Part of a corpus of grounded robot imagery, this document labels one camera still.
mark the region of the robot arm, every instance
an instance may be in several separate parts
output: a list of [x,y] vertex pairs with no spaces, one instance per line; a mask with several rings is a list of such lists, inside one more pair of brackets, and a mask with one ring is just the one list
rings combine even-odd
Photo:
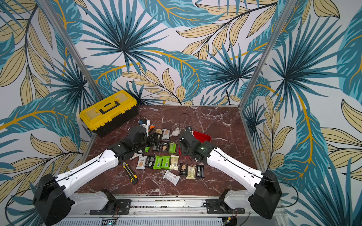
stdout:
[[[102,154],[68,172],[53,177],[43,176],[33,204],[45,225],[53,225],[69,213],[87,210],[112,211],[115,198],[107,190],[90,194],[74,193],[82,185],[104,171],[123,163],[146,146],[146,129],[136,126],[120,142],[109,146]],[[271,171],[262,173],[252,169],[224,153],[220,148],[205,141],[200,143],[190,132],[182,133],[181,148],[197,161],[215,167],[242,184],[248,192],[230,190],[223,202],[231,209],[253,208],[259,215],[271,219],[281,197],[281,191]]]

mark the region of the metal vent grille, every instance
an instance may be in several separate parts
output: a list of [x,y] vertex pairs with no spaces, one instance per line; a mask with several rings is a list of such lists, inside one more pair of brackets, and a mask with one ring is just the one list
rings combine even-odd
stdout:
[[[101,226],[111,225],[110,218],[65,218],[56,226]],[[113,226],[222,226],[221,218],[190,218],[190,217],[127,217],[118,219]]]

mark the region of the mounting plate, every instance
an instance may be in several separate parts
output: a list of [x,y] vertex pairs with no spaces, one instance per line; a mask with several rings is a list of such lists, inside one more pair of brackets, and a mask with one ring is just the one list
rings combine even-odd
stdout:
[[244,214],[244,208],[236,208],[233,211],[230,207],[228,207],[223,200],[220,199],[206,199],[206,209],[207,214]]
[[[128,212],[130,211],[131,206],[131,200],[130,199],[116,199],[115,206],[119,206],[119,210],[117,215],[128,215]],[[91,210],[89,212],[90,215],[109,215],[109,214],[115,214],[118,207],[113,211],[104,211],[104,210]]]

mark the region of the marble surface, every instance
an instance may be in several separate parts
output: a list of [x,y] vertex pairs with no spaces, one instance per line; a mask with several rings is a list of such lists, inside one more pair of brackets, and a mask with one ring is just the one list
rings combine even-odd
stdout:
[[[155,129],[185,128],[188,125],[194,131],[205,133],[212,137],[212,141],[225,153],[238,161],[256,168],[249,141],[246,137],[237,107],[188,107],[188,106],[138,106],[139,115],[120,128],[114,130],[104,138],[97,138],[87,161],[99,155],[106,147],[119,141],[127,135],[130,127],[137,125],[139,118],[148,119],[155,123]],[[152,150],[146,155],[170,155]],[[97,192],[108,189],[114,194],[149,194],[149,195],[220,195],[225,189],[245,190],[245,188],[220,170],[205,166],[205,178],[186,179],[181,176],[174,186],[166,179],[162,179],[165,170],[136,170],[138,158],[126,161],[136,172],[138,183],[131,184],[122,165],[118,165],[97,176],[77,192]],[[188,157],[180,156],[178,163],[187,163],[194,166]]]

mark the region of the black cable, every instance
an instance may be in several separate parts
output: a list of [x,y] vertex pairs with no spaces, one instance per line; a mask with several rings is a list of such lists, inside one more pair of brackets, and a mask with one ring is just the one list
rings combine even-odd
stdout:
[[251,209],[249,209],[249,215],[248,215],[248,217],[244,220],[244,222],[243,223],[241,223],[239,226],[242,226],[248,219],[249,219],[249,217],[250,217],[250,213],[251,213]]
[[78,170],[78,171],[76,171],[76,172],[72,173],[72,174],[71,174],[71,175],[69,175],[68,177],[64,177],[64,178],[62,178],[62,179],[60,179],[60,180],[58,180],[58,181],[56,181],[56,182],[52,182],[52,183],[50,183],[50,184],[46,184],[46,185],[42,185],[42,186],[37,186],[37,187],[34,187],[34,188],[29,188],[29,189],[22,190],[22,191],[19,191],[19,192],[15,193],[15,195],[13,195],[13,196],[11,196],[11,198],[9,198],[8,202],[7,202],[7,203],[6,203],[6,205],[5,205],[5,217],[6,217],[6,220],[9,222],[9,224],[11,224],[12,226],[15,226],[12,222],[10,222],[10,219],[9,219],[9,217],[8,217],[8,211],[7,211],[7,210],[8,210],[8,206],[9,206],[9,202],[13,199],[13,197],[14,197],[14,196],[16,196],[17,194],[22,193],[22,192],[26,192],[26,191],[30,191],[30,190],[33,190],[33,189],[37,189],[37,188],[41,188],[41,187],[45,187],[45,186],[49,186],[49,185],[52,185],[52,184],[58,183],[58,182],[59,182],[59,181],[61,181],[61,180],[65,180],[65,179],[69,178],[70,176],[74,175],[75,173],[77,173],[77,172],[79,172],[79,171],[81,171],[81,170],[85,169],[86,167],[88,167],[88,166],[92,165],[93,163],[98,162],[98,161],[101,159],[101,157],[102,157],[103,153],[104,153],[104,152],[102,152],[102,153],[101,153],[101,155],[99,156],[99,159],[98,159],[98,160],[95,160],[95,161],[94,161],[94,162],[92,162],[91,164],[86,165],[85,167],[83,167],[83,168],[81,168],[80,170]]
[[292,188],[294,188],[294,190],[295,190],[295,192],[296,192],[296,201],[295,201],[293,204],[289,205],[289,206],[277,206],[277,208],[290,207],[290,206],[295,205],[295,204],[298,202],[298,200],[299,200],[299,193],[298,193],[297,189],[296,189],[293,185],[291,185],[291,184],[289,184],[289,183],[287,183],[287,182],[279,182],[279,181],[267,180],[267,179],[264,179],[264,178],[262,178],[262,177],[260,177],[260,176],[255,175],[255,174],[252,174],[252,173],[249,172],[248,170],[246,170],[246,169],[244,169],[244,168],[241,168],[240,166],[238,166],[238,165],[236,165],[235,163],[233,163],[233,162],[231,162],[230,160],[228,160],[226,157],[224,157],[224,156],[223,156],[222,154],[220,154],[218,151],[216,151],[216,150],[214,150],[214,151],[217,152],[220,156],[222,156],[225,160],[227,160],[227,161],[229,161],[230,163],[232,163],[234,166],[236,166],[236,167],[238,167],[238,168],[246,171],[247,173],[249,173],[249,174],[251,174],[251,175],[253,175],[253,176],[257,177],[257,178],[260,178],[260,179],[262,179],[262,180],[269,181],[269,182],[274,182],[274,183],[288,184],[289,186],[291,186]]

